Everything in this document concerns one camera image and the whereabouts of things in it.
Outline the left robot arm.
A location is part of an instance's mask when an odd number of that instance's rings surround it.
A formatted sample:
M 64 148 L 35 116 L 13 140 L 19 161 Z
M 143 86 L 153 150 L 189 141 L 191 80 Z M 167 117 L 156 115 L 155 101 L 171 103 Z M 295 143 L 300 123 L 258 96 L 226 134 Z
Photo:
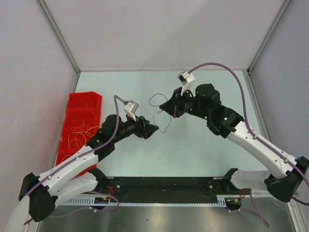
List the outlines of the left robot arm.
M 115 143 L 131 135 L 148 139 L 158 129 L 143 116 L 127 117 L 123 122 L 120 116 L 109 115 L 95 135 L 70 158 L 40 175 L 26 175 L 18 199 L 29 197 L 28 213 L 32 220 L 40 222 L 69 198 L 84 192 L 102 193 L 107 187 L 104 173 L 94 168 L 81 177 L 77 174 L 110 155 Z

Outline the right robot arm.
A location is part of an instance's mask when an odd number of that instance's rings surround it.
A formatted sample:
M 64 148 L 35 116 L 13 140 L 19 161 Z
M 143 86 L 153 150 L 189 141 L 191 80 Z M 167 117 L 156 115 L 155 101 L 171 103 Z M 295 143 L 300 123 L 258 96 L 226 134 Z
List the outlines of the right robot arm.
M 304 180 L 309 168 L 308 159 L 284 153 L 254 130 L 248 129 L 240 114 L 221 104 L 220 93 L 213 85 L 201 84 L 195 93 L 192 96 L 189 90 L 175 89 L 172 97 L 159 108 L 173 118 L 188 113 L 206 120 L 214 135 L 239 145 L 266 167 L 265 171 L 230 169 L 223 181 L 224 191 L 234 194 L 239 189 L 263 190 L 288 203 Z

